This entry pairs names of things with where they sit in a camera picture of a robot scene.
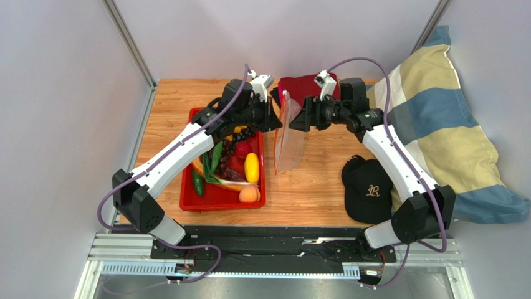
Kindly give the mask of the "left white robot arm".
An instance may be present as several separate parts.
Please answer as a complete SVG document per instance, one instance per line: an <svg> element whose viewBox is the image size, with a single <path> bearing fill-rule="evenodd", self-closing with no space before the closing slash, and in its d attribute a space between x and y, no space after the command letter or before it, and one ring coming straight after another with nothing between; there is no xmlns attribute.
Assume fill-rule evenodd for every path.
<svg viewBox="0 0 531 299"><path fill-rule="evenodd" d="M208 153L238 126L260 132L281 128L267 94L271 75L250 82L234 79L220 97L195 114L185 129L148 162L130 172L118 170L112 177L114 207L137 231L172 245L185 237L185 229L167 216L156 199L167 185L196 158Z"/></svg>

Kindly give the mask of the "clear zip top bag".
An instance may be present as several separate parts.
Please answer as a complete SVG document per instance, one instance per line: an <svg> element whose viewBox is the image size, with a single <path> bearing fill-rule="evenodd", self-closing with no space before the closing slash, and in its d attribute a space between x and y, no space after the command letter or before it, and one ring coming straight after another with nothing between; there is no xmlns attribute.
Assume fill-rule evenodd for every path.
<svg viewBox="0 0 531 299"><path fill-rule="evenodd" d="M280 120L282 128L275 131L274 137L274 169L275 174L284 173L300 165L304 152L305 133L290 129L291 121L301 112L301 105L290 96L286 90L282 91L282 106Z"/></svg>

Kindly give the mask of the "purple grape bunch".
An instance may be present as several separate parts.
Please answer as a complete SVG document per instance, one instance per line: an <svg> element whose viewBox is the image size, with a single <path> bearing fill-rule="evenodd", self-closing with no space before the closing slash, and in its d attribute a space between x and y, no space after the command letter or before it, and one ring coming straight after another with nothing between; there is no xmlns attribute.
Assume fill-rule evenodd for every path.
<svg viewBox="0 0 531 299"><path fill-rule="evenodd" d="M215 170L215 175L220 179L227 181L244 182L246 179L242 173L236 171L230 166L231 162L231 145L230 142L224 140L222 142L221 156L218 166Z"/></svg>

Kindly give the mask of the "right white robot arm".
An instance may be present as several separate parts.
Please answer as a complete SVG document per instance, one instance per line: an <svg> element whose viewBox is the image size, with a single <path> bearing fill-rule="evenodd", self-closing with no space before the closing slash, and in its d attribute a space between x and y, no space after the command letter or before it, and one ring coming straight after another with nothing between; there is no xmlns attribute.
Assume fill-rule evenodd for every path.
<svg viewBox="0 0 531 299"><path fill-rule="evenodd" d="M401 205L387 221L365 229L357 240L367 249L398 243L411 244L439 234L446 236L456 200L451 186L439 185L413 159L399 140L384 111L370 109L365 83L360 78L348 81L353 98L337 100L332 93L337 85L327 73L315 83L320 95L305 97L301 112L289 128L308 132L312 127L325 130L343 124L377 158L398 191Z"/></svg>

